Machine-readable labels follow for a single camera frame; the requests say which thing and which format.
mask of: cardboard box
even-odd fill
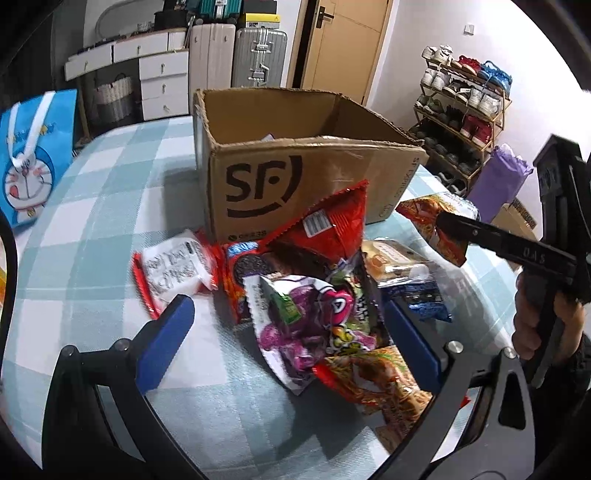
[[[537,241],[533,230],[530,228],[528,222],[525,220],[524,215],[520,210],[524,209],[521,204],[520,208],[516,208],[514,205],[506,203],[501,207],[501,211],[492,221],[492,224],[506,230],[513,235],[522,236],[528,240]],[[508,262],[509,266],[515,271],[521,268],[520,265]]]
[[[219,242],[262,238],[363,179],[366,221],[385,220],[427,156],[403,130],[336,93],[198,90],[194,107],[205,218]]]

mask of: drawer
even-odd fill
[[[189,114],[189,94],[187,92],[175,95],[162,95],[159,98],[142,100],[144,120],[154,120],[167,116]]]
[[[168,33],[138,35],[113,45],[113,61],[135,59],[168,50]]]
[[[168,33],[168,50],[181,50],[184,48],[184,39],[187,36],[185,31]]]
[[[139,60],[139,79],[153,79],[180,75],[189,71],[189,52],[170,52]]]
[[[73,55],[64,65],[66,80],[72,80],[85,73],[92,72],[112,63],[113,44],[107,43],[100,47]]]
[[[175,95],[189,94],[189,76],[186,73],[142,80],[142,100],[159,98],[172,93]]]

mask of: human hand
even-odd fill
[[[540,312],[525,298],[523,274],[517,278],[515,308],[517,313],[513,318],[515,325],[515,333],[512,337],[513,347],[522,359],[530,360],[542,343],[536,332]],[[564,322],[564,333],[553,361],[554,365],[560,365],[572,357],[579,348],[583,336],[585,313],[578,301],[568,299],[562,292],[558,292],[554,298],[554,312]]]

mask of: blue gripper pad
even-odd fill
[[[410,319],[392,300],[384,304],[384,324],[421,390],[439,393],[441,365]]]
[[[162,312],[157,322],[160,328],[146,346],[136,363],[135,384],[142,395],[158,388],[170,362],[193,325],[195,305],[186,295],[177,295]]]

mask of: wooden door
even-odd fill
[[[388,3],[320,0],[303,88],[342,93],[361,103],[372,80]]]

